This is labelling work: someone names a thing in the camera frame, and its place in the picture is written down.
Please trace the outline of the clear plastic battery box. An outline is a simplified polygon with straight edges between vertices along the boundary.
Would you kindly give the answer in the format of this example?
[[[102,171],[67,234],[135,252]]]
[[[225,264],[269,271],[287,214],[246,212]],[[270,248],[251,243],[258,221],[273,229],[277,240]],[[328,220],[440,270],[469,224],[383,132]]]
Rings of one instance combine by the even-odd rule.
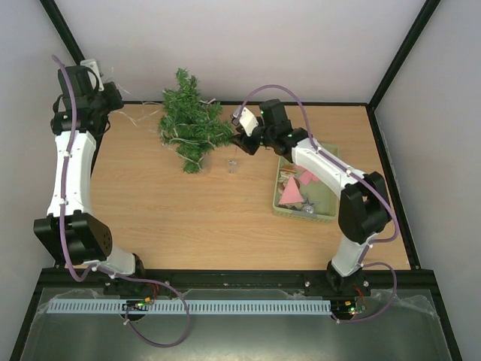
[[[237,161],[235,159],[228,160],[228,173],[229,174],[237,173]]]

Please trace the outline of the green perforated plastic basket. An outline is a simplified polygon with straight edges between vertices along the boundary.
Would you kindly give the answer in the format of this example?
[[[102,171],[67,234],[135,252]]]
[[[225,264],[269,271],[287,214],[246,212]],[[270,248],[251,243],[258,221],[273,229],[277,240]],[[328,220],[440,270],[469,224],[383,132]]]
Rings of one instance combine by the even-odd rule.
[[[321,181],[310,182],[304,186],[300,183],[300,192],[302,195],[308,193],[313,199],[317,201],[316,214],[306,214],[298,210],[300,203],[294,203],[290,205],[280,205],[280,194],[277,192],[277,178],[279,169],[284,165],[292,165],[297,170],[297,176],[300,170],[303,170],[300,166],[294,165],[288,162],[285,158],[279,157],[277,163],[277,173],[274,185],[274,196],[272,201],[272,213],[278,217],[288,217],[299,220],[307,220],[312,222],[329,223],[337,219],[338,200],[336,195]]]

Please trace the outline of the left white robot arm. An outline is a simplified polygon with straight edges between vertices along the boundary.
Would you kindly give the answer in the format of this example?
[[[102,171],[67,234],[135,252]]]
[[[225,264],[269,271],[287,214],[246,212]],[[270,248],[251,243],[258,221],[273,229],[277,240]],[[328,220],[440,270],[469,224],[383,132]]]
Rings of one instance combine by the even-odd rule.
[[[114,82],[104,82],[98,62],[83,60],[58,72],[61,95],[50,127],[56,142],[55,186],[44,218],[33,231],[58,264],[103,268],[111,276],[142,277],[139,256],[117,247],[107,225],[94,217],[90,181],[98,143],[110,128],[110,112],[123,107]]]

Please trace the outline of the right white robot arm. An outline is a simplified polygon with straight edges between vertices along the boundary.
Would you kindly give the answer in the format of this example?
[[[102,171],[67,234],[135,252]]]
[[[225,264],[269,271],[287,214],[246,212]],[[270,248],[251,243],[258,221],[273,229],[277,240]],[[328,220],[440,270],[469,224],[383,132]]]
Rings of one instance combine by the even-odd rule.
[[[260,116],[238,107],[231,116],[236,128],[233,144],[249,155],[261,147],[300,166],[322,181],[339,200],[340,246],[328,263],[329,289],[338,295],[362,282],[362,257],[371,242],[392,220],[383,176],[364,173],[328,152],[304,128],[293,128],[283,103],[278,99],[262,102]]]

